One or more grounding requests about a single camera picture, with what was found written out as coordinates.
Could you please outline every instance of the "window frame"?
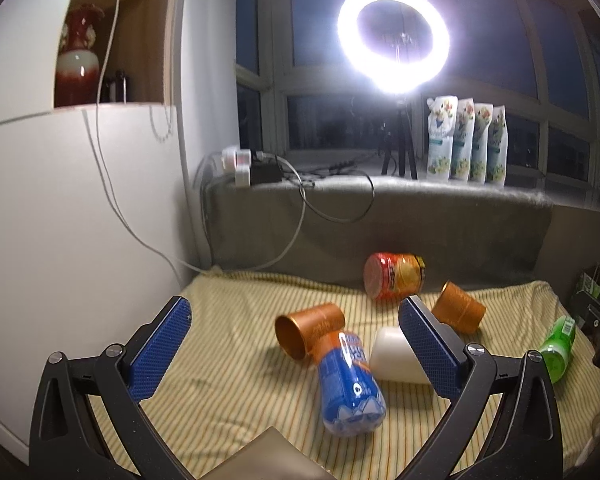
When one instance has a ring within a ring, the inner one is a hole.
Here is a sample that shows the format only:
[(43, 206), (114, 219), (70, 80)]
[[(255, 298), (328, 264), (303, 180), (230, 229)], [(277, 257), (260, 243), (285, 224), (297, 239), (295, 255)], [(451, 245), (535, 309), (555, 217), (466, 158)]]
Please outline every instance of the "window frame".
[[(422, 132), (414, 127), (414, 150), (417, 158), (426, 153), (427, 117), (423, 112), (427, 95), (451, 93), (472, 96), (477, 101), (486, 100), (505, 105), (513, 115), (539, 124), (538, 169), (507, 165), (507, 172), (536, 178), (537, 188), (544, 189), (547, 181), (587, 189), (586, 205), (591, 205), (600, 193), (600, 83), (593, 57), (592, 46), (578, 12), (590, 8), (587, 0), (551, 0), (562, 7), (570, 19), (585, 75), (589, 118), (559, 108), (549, 101), (548, 79), (542, 54), (542, 45), (532, 12), (526, 0), (515, 0), (520, 10), (526, 36), (530, 45), (538, 98), (500, 88), (482, 81), (462, 76), (448, 76), (444, 80), (426, 83), (416, 89), (408, 99), (413, 124), (421, 124)], [(310, 164), (320, 150), (290, 150), (287, 99), (290, 96), (368, 93), (368, 86), (339, 64), (317, 66), (293, 65), (293, 30), (291, 0), (258, 0), (258, 44), (260, 75), (236, 66), (238, 82), (261, 92), (262, 139), (264, 149), (292, 160)], [(549, 125), (589, 143), (589, 173), (586, 181), (549, 173)], [(351, 158), (365, 150), (328, 150), (334, 158)]]

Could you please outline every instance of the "white plastic container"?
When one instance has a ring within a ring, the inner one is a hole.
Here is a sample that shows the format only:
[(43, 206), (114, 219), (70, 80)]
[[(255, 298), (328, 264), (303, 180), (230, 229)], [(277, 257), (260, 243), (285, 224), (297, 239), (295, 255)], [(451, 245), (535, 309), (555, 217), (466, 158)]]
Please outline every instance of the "white plastic container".
[(430, 384), (407, 338), (395, 326), (385, 326), (376, 332), (369, 368), (376, 380)]
[(493, 121), (487, 138), (487, 182), (503, 187), (507, 176), (507, 143), (509, 142), (504, 106), (493, 108)]
[(487, 136), (492, 117), (493, 105), (475, 104), (474, 142), (471, 151), (469, 180), (480, 184), (484, 184), (487, 176)]
[(469, 180), (471, 148), (474, 141), (475, 109), (472, 98), (458, 101), (458, 114), (454, 129), (454, 147), (451, 155), (451, 178)]
[(449, 180), (458, 98), (455, 95), (429, 98), (427, 105), (431, 110), (427, 179)]

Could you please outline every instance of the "blue gripper pad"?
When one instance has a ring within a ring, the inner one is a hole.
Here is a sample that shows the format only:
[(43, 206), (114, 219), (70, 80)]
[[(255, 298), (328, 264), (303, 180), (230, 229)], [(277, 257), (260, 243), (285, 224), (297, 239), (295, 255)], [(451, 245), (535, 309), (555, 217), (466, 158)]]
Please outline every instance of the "blue gripper pad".
[(417, 296), (410, 296), (400, 304), (398, 323), (436, 393), (445, 399), (457, 399), (462, 391), (461, 365), (433, 328), (435, 324), (442, 323), (433, 317)]
[(131, 363), (128, 390), (135, 402), (151, 397), (191, 327), (191, 306), (180, 298)]

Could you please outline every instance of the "copper cup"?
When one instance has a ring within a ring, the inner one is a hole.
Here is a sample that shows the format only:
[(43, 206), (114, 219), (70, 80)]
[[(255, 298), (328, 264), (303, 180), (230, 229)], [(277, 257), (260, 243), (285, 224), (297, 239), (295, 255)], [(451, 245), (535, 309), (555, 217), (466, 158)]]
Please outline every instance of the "copper cup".
[(478, 330), (486, 310), (483, 304), (459, 286), (446, 282), (431, 313), (440, 323), (448, 324), (456, 332), (472, 334)]
[(293, 359), (304, 359), (323, 335), (344, 328), (344, 314), (334, 303), (324, 303), (276, 318), (276, 338)]

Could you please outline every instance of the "ring light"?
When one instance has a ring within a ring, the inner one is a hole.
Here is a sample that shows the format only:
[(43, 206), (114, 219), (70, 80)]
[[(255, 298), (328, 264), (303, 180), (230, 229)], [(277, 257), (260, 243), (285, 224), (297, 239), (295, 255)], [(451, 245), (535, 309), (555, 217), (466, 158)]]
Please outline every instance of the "ring light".
[(376, 54), (360, 37), (358, 15), (369, 4), (382, 0), (345, 0), (338, 16), (338, 36), (353, 66), (371, 78), (383, 92), (400, 94), (437, 75), (449, 53), (449, 33), (440, 13), (427, 0), (389, 0), (417, 10), (431, 29), (432, 49), (427, 57), (400, 63)]

